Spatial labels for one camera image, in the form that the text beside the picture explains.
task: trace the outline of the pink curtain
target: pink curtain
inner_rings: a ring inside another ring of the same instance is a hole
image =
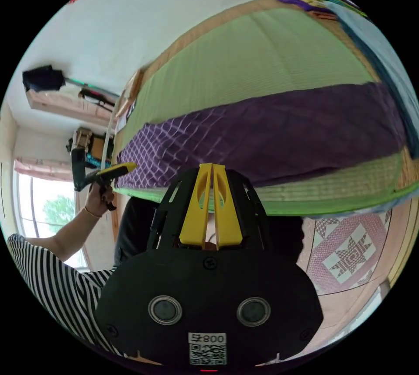
[[[14,170],[44,180],[72,182],[73,176],[69,162],[37,160],[18,157],[14,160]]]

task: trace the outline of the ceiling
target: ceiling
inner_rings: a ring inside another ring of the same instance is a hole
[[[40,31],[21,59],[6,97],[16,122],[68,134],[71,118],[31,110],[23,71],[52,64],[69,78],[120,94],[131,75],[180,35],[229,7],[250,0],[77,0]]]

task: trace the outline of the striped shirt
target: striped shirt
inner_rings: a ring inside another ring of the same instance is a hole
[[[100,331],[94,311],[111,270],[79,272],[46,248],[13,234],[7,240],[20,274],[43,307],[70,333],[120,356]]]

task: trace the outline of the tree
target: tree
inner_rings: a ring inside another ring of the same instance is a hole
[[[54,200],[47,200],[43,211],[46,215],[47,222],[50,224],[49,229],[55,233],[57,232],[55,225],[68,224],[74,218],[76,214],[74,199],[59,195]]]

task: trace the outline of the woman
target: woman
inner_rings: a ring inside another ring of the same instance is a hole
[[[115,245],[113,268],[79,272],[64,263],[82,248],[96,223],[107,212],[106,204],[114,199],[111,188],[102,197],[99,189],[93,184],[85,207],[53,237],[10,236],[7,241],[10,253],[35,297],[70,333],[117,355],[159,365],[139,354],[129,357],[119,352],[106,340],[94,317],[101,289],[112,272],[130,257],[146,250],[158,204],[138,198],[128,201]],[[304,237],[302,219],[269,217],[269,225],[276,251],[296,262]],[[216,249],[211,243],[207,243],[206,248]]]

